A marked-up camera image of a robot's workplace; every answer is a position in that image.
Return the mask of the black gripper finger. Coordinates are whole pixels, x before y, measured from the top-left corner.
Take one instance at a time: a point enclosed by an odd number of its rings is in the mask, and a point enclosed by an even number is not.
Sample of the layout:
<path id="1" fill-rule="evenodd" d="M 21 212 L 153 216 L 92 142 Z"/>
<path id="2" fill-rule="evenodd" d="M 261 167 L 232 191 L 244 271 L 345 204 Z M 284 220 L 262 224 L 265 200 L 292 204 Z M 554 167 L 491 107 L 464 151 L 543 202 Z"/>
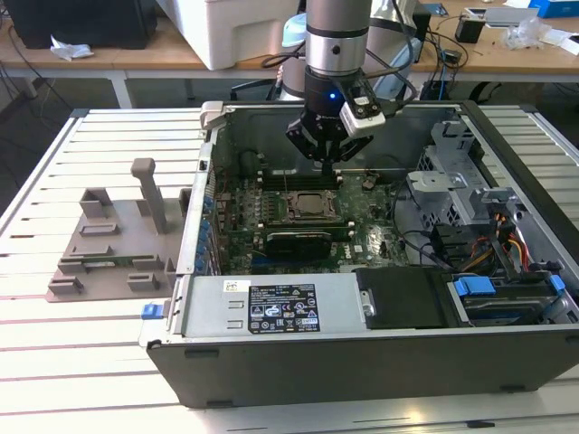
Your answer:
<path id="1" fill-rule="evenodd" d="M 327 173 L 331 174 L 333 172 L 334 164 L 349 161 L 358 152 L 370 144 L 373 139 L 373 136 L 368 136 L 353 138 L 344 144 L 333 142 L 327 154 Z"/>
<path id="2" fill-rule="evenodd" d="M 319 168 L 323 173 L 327 171 L 325 168 L 326 142 L 313 137 L 302 125 L 300 119 L 289 123 L 285 135 L 304 157 L 314 163 L 316 168 Z"/>

